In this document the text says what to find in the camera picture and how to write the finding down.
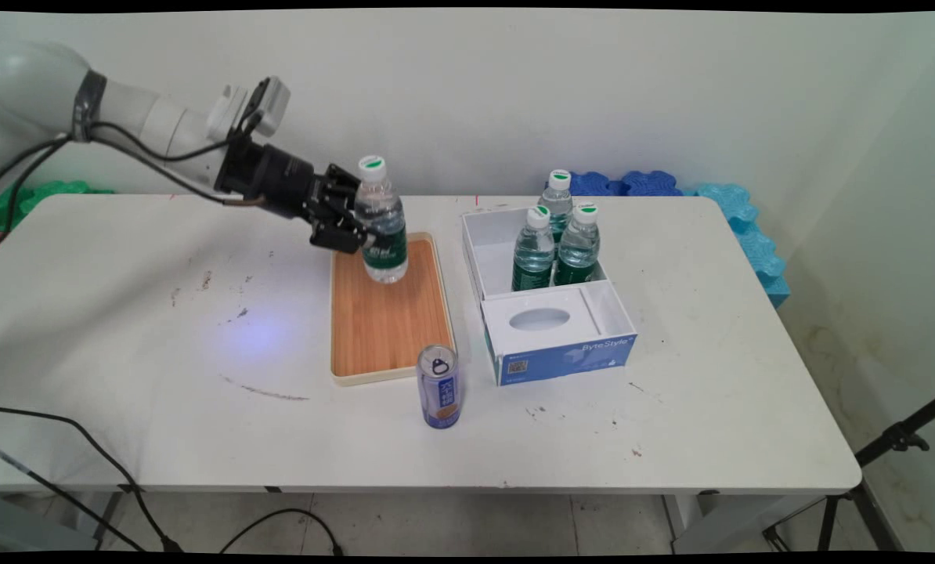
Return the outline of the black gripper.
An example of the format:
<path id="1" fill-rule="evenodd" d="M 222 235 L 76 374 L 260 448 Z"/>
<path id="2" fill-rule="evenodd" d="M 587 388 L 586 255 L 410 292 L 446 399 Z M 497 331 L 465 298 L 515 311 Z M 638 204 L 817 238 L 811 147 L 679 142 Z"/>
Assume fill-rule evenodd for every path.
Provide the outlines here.
<path id="1" fill-rule="evenodd" d="M 231 143 L 215 179 L 218 193 L 238 193 L 243 200 L 286 219 L 307 222 L 309 243 L 318 248 L 355 254 L 372 246 L 377 232 L 357 221 L 349 211 L 332 210 L 320 200 L 321 190 L 355 197 L 361 179 L 331 163 L 323 174 L 303 158 L 292 156 L 272 144 L 251 139 Z"/>

